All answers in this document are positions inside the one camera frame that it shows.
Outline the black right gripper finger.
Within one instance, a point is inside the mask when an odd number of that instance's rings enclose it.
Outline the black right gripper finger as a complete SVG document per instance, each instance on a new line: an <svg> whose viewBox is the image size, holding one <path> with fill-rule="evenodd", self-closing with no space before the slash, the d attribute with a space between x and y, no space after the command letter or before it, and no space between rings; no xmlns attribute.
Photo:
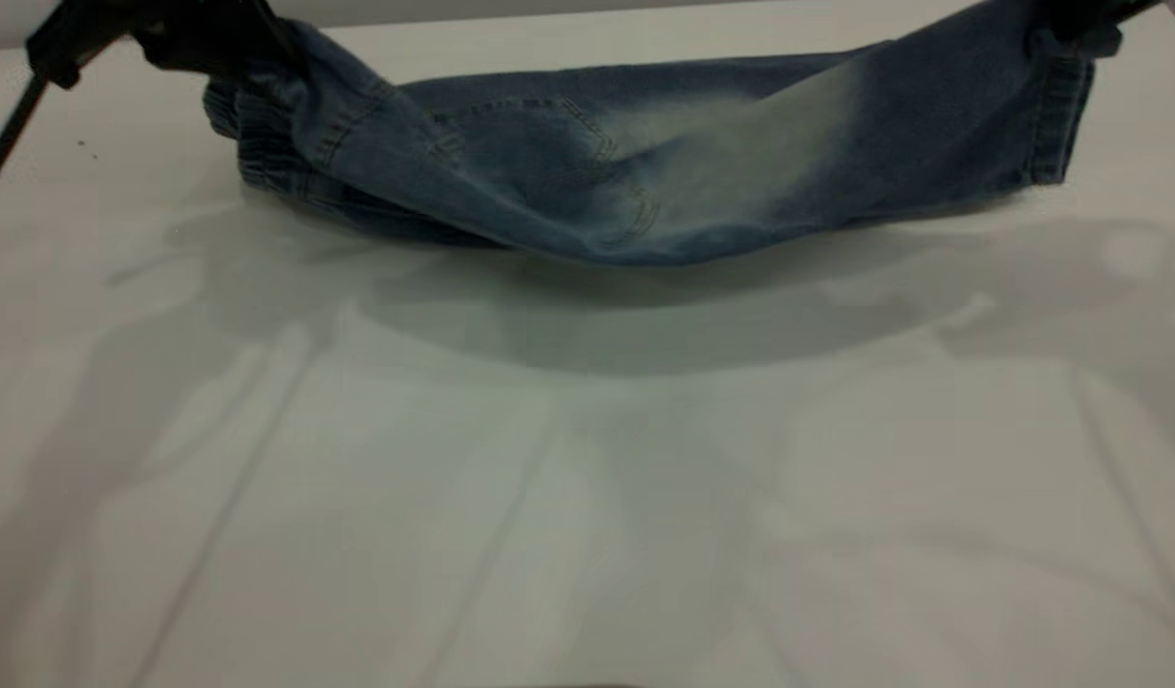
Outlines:
<svg viewBox="0 0 1175 688"><path fill-rule="evenodd" d="M1034 58L1112 58L1122 43L1123 32L1117 25L1065 31L1041 19L1029 28L1029 54Z"/></svg>

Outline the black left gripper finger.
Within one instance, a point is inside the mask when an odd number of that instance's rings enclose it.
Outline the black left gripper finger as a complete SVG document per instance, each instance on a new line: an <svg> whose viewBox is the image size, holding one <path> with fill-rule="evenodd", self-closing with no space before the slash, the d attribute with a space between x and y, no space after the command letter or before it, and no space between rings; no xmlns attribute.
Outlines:
<svg viewBox="0 0 1175 688"><path fill-rule="evenodd" d="M308 75L307 58L287 19L277 16L267 1L246 4L246 43L251 56L286 65L298 75Z"/></svg>

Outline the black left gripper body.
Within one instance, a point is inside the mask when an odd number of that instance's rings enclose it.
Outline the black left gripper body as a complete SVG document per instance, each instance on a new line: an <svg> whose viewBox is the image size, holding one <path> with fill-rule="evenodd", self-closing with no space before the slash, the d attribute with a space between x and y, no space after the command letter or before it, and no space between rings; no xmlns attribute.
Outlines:
<svg viewBox="0 0 1175 688"><path fill-rule="evenodd" d="M182 1L130 35L157 69L241 73L261 27L257 1Z"/></svg>

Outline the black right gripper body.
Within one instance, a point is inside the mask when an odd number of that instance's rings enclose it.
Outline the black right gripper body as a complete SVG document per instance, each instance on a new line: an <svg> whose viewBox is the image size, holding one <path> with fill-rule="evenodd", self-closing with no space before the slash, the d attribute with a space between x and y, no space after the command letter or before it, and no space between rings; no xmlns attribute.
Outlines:
<svg viewBox="0 0 1175 688"><path fill-rule="evenodd" d="M1120 25L1160 6L1149 1L1042 1L1050 31L1090 31L1097 25Z"/></svg>

